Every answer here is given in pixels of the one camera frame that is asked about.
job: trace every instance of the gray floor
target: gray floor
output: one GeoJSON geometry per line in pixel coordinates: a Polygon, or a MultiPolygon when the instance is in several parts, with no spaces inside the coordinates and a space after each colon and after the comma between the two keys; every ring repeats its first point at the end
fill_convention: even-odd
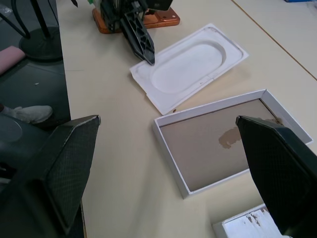
{"type": "MultiPolygon", "coordinates": [[[[0,3],[11,8],[10,0],[0,3]]],[[[48,26],[57,26],[48,0],[38,0],[42,14],[48,26]]],[[[50,0],[56,12],[55,0],[50,0]]],[[[39,28],[36,15],[29,0],[17,0],[18,12],[29,31],[39,28]]],[[[8,17],[19,26],[13,13],[8,17]]],[[[21,36],[5,21],[0,21],[0,51],[9,47],[18,47],[21,36]]],[[[0,76],[0,102],[15,107],[49,105],[53,116],[39,125],[41,128],[53,128],[70,120],[65,71],[63,61],[55,63],[38,63],[24,59],[15,67],[0,76]]]]}

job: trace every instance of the white shoe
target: white shoe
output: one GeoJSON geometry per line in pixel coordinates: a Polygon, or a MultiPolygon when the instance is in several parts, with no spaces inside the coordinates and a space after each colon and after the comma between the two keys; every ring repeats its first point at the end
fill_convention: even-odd
{"type": "Polygon", "coordinates": [[[18,107],[10,110],[10,115],[23,122],[38,124],[47,120],[53,114],[50,106],[32,106],[28,108],[18,107]]]}

